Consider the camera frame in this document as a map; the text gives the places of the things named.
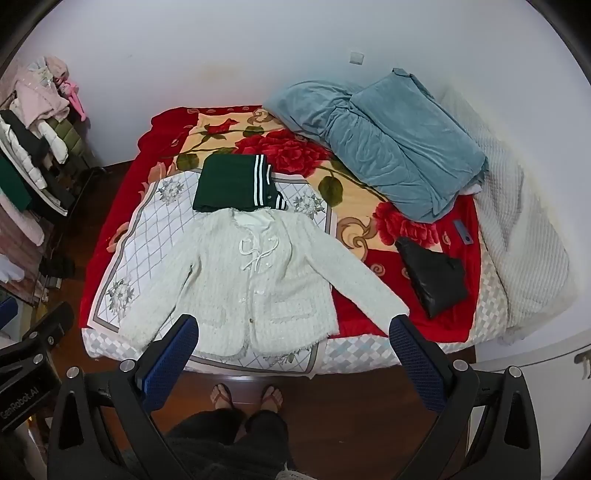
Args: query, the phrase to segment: wooden floor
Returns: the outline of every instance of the wooden floor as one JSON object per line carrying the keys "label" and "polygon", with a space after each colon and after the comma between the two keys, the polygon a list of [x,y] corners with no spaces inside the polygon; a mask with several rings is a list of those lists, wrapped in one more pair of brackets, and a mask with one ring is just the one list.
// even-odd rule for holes
{"label": "wooden floor", "polygon": [[[78,311],[84,267],[95,246],[100,227],[128,164],[109,167],[97,176],[81,199],[60,252],[74,259],[80,272],[53,291],[50,303],[70,302]],[[455,355],[469,362],[473,349]],[[60,375],[77,365],[85,372],[114,369],[117,362],[86,355],[80,330],[72,329],[53,351]],[[412,456],[431,427],[434,415],[421,404],[401,367],[350,375],[317,375],[308,378],[225,378],[185,372],[167,404],[154,412],[166,432],[187,416],[209,410],[209,394],[219,381],[229,386],[235,403],[253,412],[263,387],[273,383],[283,391],[283,415],[289,425],[291,450],[298,467],[319,480],[387,480]],[[114,415],[109,427],[120,447],[127,445]],[[465,452],[465,439],[449,465],[455,471]]]}

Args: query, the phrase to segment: white tweed jacket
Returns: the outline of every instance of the white tweed jacket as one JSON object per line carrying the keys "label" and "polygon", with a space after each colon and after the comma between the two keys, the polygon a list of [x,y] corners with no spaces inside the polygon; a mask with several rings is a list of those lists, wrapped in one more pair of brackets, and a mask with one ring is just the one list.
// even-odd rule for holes
{"label": "white tweed jacket", "polygon": [[196,353],[286,355],[337,333],[330,284],[387,333],[408,307],[301,213],[223,209],[195,218],[131,304],[119,333],[145,348],[169,315],[199,324]]}

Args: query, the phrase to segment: metal screw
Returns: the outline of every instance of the metal screw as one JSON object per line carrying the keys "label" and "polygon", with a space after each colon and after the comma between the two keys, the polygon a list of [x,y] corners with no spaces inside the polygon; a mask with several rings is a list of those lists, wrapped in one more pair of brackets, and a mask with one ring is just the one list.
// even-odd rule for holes
{"label": "metal screw", "polygon": [[80,373],[80,369],[78,367],[70,367],[66,372],[66,377],[74,378]]}
{"label": "metal screw", "polygon": [[119,369],[122,372],[129,372],[130,370],[133,370],[135,367],[135,362],[133,360],[123,360],[121,362],[121,364],[119,365]]}
{"label": "metal screw", "polygon": [[465,372],[466,370],[468,370],[468,364],[464,360],[454,360],[453,368],[455,368],[459,372]]}
{"label": "metal screw", "polygon": [[515,378],[519,378],[521,376],[521,370],[517,367],[509,367],[509,375]]}

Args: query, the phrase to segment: green knit garment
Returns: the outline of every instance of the green knit garment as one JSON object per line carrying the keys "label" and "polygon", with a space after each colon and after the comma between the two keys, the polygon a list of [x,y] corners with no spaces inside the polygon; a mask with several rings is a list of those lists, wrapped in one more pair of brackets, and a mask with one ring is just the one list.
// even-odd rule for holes
{"label": "green knit garment", "polygon": [[2,151],[0,151],[0,190],[20,212],[26,210],[31,203],[31,196],[23,185],[21,176]]}
{"label": "green knit garment", "polygon": [[209,155],[203,165],[193,210],[215,212],[234,208],[253,212],[271,207],[285,210],[287,203],[271,179],[264,155]]}

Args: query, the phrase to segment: light switch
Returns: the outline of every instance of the light switch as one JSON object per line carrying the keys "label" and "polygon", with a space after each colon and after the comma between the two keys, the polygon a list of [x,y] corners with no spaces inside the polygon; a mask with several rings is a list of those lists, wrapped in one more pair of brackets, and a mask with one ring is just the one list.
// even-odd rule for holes
{"label": "light switch", "polygon": [[349,63],[361,65],[363,63],[363,58],[365,58],[365,55],[362,53],[359,53],[358,51],[352,51],[351,56],[349,57]]}

